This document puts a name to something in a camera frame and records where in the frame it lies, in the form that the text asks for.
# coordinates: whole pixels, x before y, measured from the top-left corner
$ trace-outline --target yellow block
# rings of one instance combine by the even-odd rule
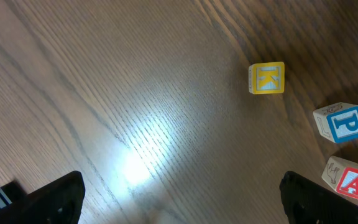
[[[284,92],[284,63],[257,63],[248,68],[249,92],[272,94]]]

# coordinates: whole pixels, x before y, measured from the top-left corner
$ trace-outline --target black object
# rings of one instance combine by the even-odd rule
[[[280,183],[290,224],[358,224],[358,206],[324,187],[288,171]]]
[[[0,224],[78,223],[85,197],[81,172],[73,171],[29,195],[13,183],[1,187],[12,203],[0,209]]]

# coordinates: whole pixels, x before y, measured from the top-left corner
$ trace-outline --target wooden table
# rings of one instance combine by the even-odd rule
[[[250,94],[279,61],[285,93]],[[358,162],[313,119],[340,101],[358,1],[0,1],[0,186],[79,170],[80,223],[287,223],[286,171],[328,187],[329,156]]]

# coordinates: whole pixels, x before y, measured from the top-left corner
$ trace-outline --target wooden surface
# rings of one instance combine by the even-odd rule
[[[285,93],[247,68],[285,63]],[[0,1],[0,186],[82,172],[80,223],[287,223],[285,171],[321,180],[358,140],[358,1]]]

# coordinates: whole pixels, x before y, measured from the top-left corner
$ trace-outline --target toy block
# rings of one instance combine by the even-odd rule
[[[322,137],[335,143],[358,138],[358,105],[335,103],[313,111]]]
[[[252,94],[284,92],[284,63],[256,63],[248,68],[248,87]]]
[[[331,156],[321,178],[335,192],[358,199],[358,164]]]

